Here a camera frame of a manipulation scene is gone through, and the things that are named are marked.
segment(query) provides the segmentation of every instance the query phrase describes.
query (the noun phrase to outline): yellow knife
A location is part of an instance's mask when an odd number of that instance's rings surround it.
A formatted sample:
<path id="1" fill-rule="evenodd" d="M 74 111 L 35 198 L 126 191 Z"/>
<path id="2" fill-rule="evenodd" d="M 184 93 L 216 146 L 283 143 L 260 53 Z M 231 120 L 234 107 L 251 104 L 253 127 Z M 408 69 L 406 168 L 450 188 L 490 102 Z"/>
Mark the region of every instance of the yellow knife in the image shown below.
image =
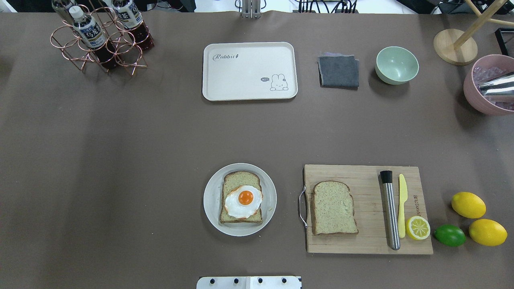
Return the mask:
<path id="1" fill-rule="evenodd" d="M 403 205 L 405 201 L 407 201 L 407 182 L 405 182 L 405 177 L 403 174 L 400 174 L 400 201 L 398 205 L 398 234 L 400 238 L 405 237 L 405 211 L 403 209 Z"/>

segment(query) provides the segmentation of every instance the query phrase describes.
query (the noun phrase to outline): knife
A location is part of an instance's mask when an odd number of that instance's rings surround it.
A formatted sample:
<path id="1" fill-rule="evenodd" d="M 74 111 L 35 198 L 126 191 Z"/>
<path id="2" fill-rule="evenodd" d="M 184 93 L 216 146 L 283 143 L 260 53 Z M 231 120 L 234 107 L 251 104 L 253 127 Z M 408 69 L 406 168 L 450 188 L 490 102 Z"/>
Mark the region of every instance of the knife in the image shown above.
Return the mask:
<path id="1" fill-rule="evenodd" d="M 399 177 L 400 183 L 400 204 L 398 205 L 398 234 L 400 238 L 405 237 L 405 211 L 404 204 L 407 201 L 407 182 L 405 182 L 405 177 L 400 174 Z"/>
<path id="2" fill-rule="evenodd" d="M 390 238 L 390 247 L 393 250 L 400 250 L 400 237 L 398 236 L 398 223 L 396 222 L 396 210 L 394 206 L 394 190 L 393 190 L 393 172 L 381 171 L 380 178 L 385 192 L 385 200 L 387 201 L 386 213 L 388 219 L 388 235 Z"/>

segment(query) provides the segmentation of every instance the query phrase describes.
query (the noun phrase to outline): napkin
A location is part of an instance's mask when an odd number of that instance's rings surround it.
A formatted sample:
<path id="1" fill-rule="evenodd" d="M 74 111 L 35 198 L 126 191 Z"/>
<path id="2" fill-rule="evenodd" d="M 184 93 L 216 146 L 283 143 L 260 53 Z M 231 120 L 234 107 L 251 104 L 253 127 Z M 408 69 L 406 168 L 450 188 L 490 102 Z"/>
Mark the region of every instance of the napkin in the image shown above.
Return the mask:
<path id="1" fill-rule="evenodd" d="M 359 87 L 359 60 L 354 55 L 326 52 L 318 57 L 323 87 Z"/>

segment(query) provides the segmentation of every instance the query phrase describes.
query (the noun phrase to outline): black tip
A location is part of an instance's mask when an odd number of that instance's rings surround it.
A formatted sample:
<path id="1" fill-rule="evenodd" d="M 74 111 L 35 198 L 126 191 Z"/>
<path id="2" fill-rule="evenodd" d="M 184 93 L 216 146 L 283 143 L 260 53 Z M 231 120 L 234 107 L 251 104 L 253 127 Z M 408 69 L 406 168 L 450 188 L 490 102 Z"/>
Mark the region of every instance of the black tip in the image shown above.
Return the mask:
<path id="1" fill-rule="evenodd" d="M 382 183 L 392 183 L 393 182 L 393 172 L 392 171 L 381 171 L 380 178 L 382 178 Z"/>

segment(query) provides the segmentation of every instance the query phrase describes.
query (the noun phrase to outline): wooden cutting board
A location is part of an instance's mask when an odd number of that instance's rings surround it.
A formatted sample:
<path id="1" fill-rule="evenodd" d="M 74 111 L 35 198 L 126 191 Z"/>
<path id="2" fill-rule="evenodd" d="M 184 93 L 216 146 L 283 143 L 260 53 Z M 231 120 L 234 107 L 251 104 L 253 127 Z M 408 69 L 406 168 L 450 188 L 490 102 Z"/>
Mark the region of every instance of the wooden cutting board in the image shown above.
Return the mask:
<path id="1" fill-rule="evenodd" d="M 400 239 L 400 250 L 395 251 L 389 248 L 386 235 L 387 222 L 380 187 L 380 171 L 383 170 L 393 172 L 396 213 L 398 213 L 399 199 L 398 176 L 403 174 L 409 192 L 408 199 L 405 202 L 405 219 L 419 215 L 428 220 L 418 167 L 305 165 L 308 252 L 395 255 L 431 255 L 434 253 L 430 237 L 417 241 L 406 235 L 405 238 Z M 336 180 L 349 186 L 350 194 L 354 199 L 358 234 L 340 234 L 337 236 L 315 236 L 313 234 L 313 216 L 310 202 L 314 186 L 325 180 Z"/>

